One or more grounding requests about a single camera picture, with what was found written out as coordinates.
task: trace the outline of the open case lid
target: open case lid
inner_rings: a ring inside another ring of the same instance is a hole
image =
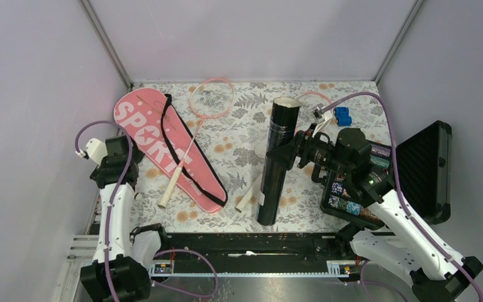
[[[397,146],[404,197],[430,225],[445,222],[450,209],[451,126],[436,121]]]

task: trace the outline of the metal floor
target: metal floor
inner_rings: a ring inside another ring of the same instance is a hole
[[[417,302],[411,288],[390,272],[377,265],[370,265],[366,271],[366,279],[386,282],[398,288],[409,302]],[[219,290],[212,299],[196,299],[184,294],[153,288],[147,301],[214,301],[214,302],[247,302],[247,301],[326,301],[326,302],[369,302],[361,285],[344,286],[333,284],[338,279],[330,278],[259,278],[259,277],[225,277],[219,280]],[[213,278],[171,278],[166,284],[184,288],[196,293],[209,293],[213,288]],[[368,286],[371,295],[378,302],[402,302],[397,294],[380,286]],[[79,285],[75,302],[90,302],[91,299]]]

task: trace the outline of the patterned table surface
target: patterned table surface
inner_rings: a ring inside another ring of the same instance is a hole
[[[239,82],[234,83],[235,103],[230,114],[207,120],[196,140],[219,175],[228,192],[227,205],[219,212],[202,211],[180,189],[176,188],[167,209],[157,202],[167,187],[168,178],[146,157],[140,163],[136,190],[144,198],[131,208],[131,227],[161,223],[168,232],[335,232],[347,224],[344,220],[323,214],[319,202],[323,186],[311,182],[312,165],[296,166],[286,175],[280,199],[277,222],[262,226],[256,222],[257,201],[251,200],[242,213],[234,207],[261,173],[264,160],[254,151],[257,144],[267,143],[272,100],[278,96],[296,97],[307,91],[318,91],[335,101],[353,92],[378,93],[374,82]],[[173,95],[173,104],[191,131],[199,118],[191,113],[187,100],[198,86],[192,84],[139,84]],[[314,122],[311,108],[326,104],[319,96],[300,99],[303,103],[298,129]],[[382,107],[370,97],[357,97],[343,104],[350,108],[353,127],[359,127],[373,141],[389,144],[389,132]],[[340,127],[332,124],[325,132],[336,138]]]

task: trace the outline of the gray wall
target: gray wall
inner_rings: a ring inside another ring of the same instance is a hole
[[[50,301],[96,195],[74,135],[124,93],[78,1],[0,1],[0,301]]]
[[[371,79],[413,0],[92,0],[134,81]]]
[[[483,1],[428,1],[379,89],[399,142],[437,119],[452,125],[452,217],[436,230],[483,263]]]

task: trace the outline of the pink racket cover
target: pink racket cover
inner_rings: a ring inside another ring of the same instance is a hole
[[[171,177],[177,164],[169,153],[160,129],[160,118],[166,100],[164,94],[156,89],[140,88],[134,90],[118,101],[114,109],[114,119],[134,138],[138,148],[145,153],[145,156],[167,177]],[[177,155],[182,158],[192,138],[172,106],[168,108],[165,114],[164,128],[165,134]],[[226,191],[214,176],[204,159],[204,155],[195,144],[186,157],[184,167],[203,189],[220,200],[227,200]],[[217,212],[222,208],[200,192],[193,182],[183,174],[180,175],[177,186],[208,213]]]

